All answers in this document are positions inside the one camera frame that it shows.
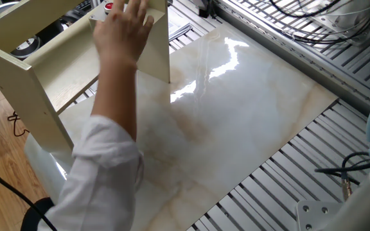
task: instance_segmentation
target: machine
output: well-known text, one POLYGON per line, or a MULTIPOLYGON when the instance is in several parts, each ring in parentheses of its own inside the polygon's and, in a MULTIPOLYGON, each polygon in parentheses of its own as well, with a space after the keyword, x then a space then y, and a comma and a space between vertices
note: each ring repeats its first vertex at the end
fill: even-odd
MULTIPOLYGON (((174 0, 170 9, 193 26, 170 41, 170 53, 230 24, 340 98, 188 230, 370 230, 370 170, 315 173, 338 168, 350 153, 369 150, 370 158, 370 1, 174 0)), ((70 165, 35 141, 25 153, 48 193, 58 194, 70 165)))

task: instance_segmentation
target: black cable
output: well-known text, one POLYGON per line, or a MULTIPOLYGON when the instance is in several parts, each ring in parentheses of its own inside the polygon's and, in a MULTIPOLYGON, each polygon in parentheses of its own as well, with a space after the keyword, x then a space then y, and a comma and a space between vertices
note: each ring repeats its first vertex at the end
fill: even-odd
MULTIPOLYGON (((340 173, 325 173, 325 174, 342 178, 342 175, 340 173)), ((352 182, 356 185, 360 185, 360 182, 358 180, 355 180, 352 176, 349 176, 348 178, 349 178, 350 182, 352 182)))
POLYGON ((357 151, 357 152, 354 152, 352 154, 349 154, 348 156, 346 156, 344 158, 344 160, 342 161, 342 168, 345 168, 346 167, 346 162, 352 158, 352 157, 355 157, 355 156, 361 156, 361 155, 364 155, 364 156, 369 156, 369 153, 366 152, 366 151, 357 151))
POLYGON ((353 39, 355 38, 356 36, 359 36, 361 35, 363 32, 365 32, 366 29, 368 29, 368 27, 370 27, 370 18, 367 20, 367 22, 356 32, 354 33, 352 36, 348 37, 348 38, 338 38, 338 39, 334 39, 334 40, 315 40, 315 39, 312 39, 312 38, 306 38, 306 37, 301 37, 301 36, 291 36, 291 35, 288 35, 286 33, 284 33, 284 31, 280 30, 280 29, 277 29, 274 27, 274 29, 277 29, 280 31, 280 33, 282 33, 284 36, 290 38, 290 39, 294 39, 295 41, 298 41, 298 42, 304 42, 304 43, 311 43, 311 44, 336 44, 336 43, 339 43, 339 42, 345 42, 349 39, 353 39))
POLYGON ((20 120, 21 118, 18 117, 17 113, 14 111, 12 115, 8 116, 8 118, 6 118, 9 122, 13 121, 13 135, 16 136, 16 137, 20 137, 22 135, 25 134, 25 132, 30 132, 28 131, 27 129, 24 129, 24 131, 22 131, 21 134, 17 135, 16 132, 15 132, 15 127, 17 125, 17 121, 20 120))
POLYGON ((10 184, 6 183, 1 177, 0 177, 0 184, 6 187, 7 189, 11 190, 13 193, 15 193, 18 197, 20 197, 23 201, 25 201, 35 212, 39 214, 39 216, 42 218, 42 220, 45 221, 48 227, 52 229, 52 231, 57 231, 57 229, 52 225, 52 223, 49 221, 49 219, 32 203, 30 199, 28 199, 25 195, 23 195, 21 192, 19 192, 16 188, 12 187, 10 184))
POLYGON ((361 160, 361 161, 357 162, 356 164, 353 164, 351 167, 355 167, 355 166, 357 166, 357 165, 359 165, 359 164, 361 164, 363 162, 370 162, 370 159, 368 159, 368 160, 361 160))
POLYGON ((370 168, 369 164, 362 164, 361 166, 355 166, 355 167, 338 167, 338 168, 326 168, 326 169, 315 169, 316 173, 345 173, 350 171, 359 171, 359 170, 365 170, 370 168))
POLYGON ((328 4, 327 6, 323 7, 322 9, 320 10, 317 10, 316 12, 312 12, 312 13, 304 13, 302 15, 293 15, 291 13, 288 13, 288 12, 285 12, 282 8, 280 8, 275 2, 274 0, 269 0, 270 3, 281 13, 283 13, 284 15, 286 16, 289 16, 289 17, 294 17, 294 18, 298 18, 298 19, 302 19, 302 18, 305 18, 305 17, 313 17, 317 14, 320 14, 322 12, 324 12, 325 10, 329 10, 332 6, 334 6, 335 4, 337 4, 340 0, 334 0, 332 3, 328 4))

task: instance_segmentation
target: white sleeve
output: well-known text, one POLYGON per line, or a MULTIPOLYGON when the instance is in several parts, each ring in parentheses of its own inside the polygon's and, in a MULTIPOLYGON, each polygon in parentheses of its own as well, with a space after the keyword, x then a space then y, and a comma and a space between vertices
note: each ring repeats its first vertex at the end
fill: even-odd
MULTIPOLYGON (((93 115, 73 156, 58 204, 46 213, 47 218, 58 231, 129 231, 143 174, 136 143, 114 121, 93 115)), ((48 230, 41 220, 38 231, 48 230)))

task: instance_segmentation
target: white marble slab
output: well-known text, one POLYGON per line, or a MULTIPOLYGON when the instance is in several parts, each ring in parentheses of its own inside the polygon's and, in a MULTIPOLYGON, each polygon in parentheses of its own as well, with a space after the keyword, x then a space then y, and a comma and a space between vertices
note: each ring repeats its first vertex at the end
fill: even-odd
MULTIPOLYGON (((145 179, 133 231, 186 230, 337 98, 228 25, 174 52, 170 62, 170 84, 137 77, 145 179)), ((74 142, 93 101, 60 115, 74 142)), ((34 169, 47 164, 27 156, 34 169)), ((71 164, 60 165, 68 172, 71 164)), ((47 175, 59 178, 40 175, 46 187, 47 175)))

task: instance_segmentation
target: gray cylinder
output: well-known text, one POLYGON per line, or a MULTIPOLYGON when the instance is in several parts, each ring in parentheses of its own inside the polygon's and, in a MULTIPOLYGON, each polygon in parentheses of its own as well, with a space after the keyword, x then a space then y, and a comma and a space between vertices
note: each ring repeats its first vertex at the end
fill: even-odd
MULTIPOLYGON (((328 11, 328 13, 333 14, 333 15, 341 15, 345 13, 358 12, 361 10, 365 10, 366 8, 369 8, 369 7, 370 7, 370 0, 341 0, 336 5, 334 5, 328 11)), ((352 13, 352 14, 343 15, 343 16, 327 15, 326 18, 327 20, 332 22, 332 24, 336 25, 336 27, 347 30, 348 28, 351 28, 359 24, 361 21, 367 20, 366 18, 369 18, 369 16, 370 16, 370 9, 365 10, 360 13, 352 13)))
POLYGON ((370 230, 370 174, 323 231, 370 230))

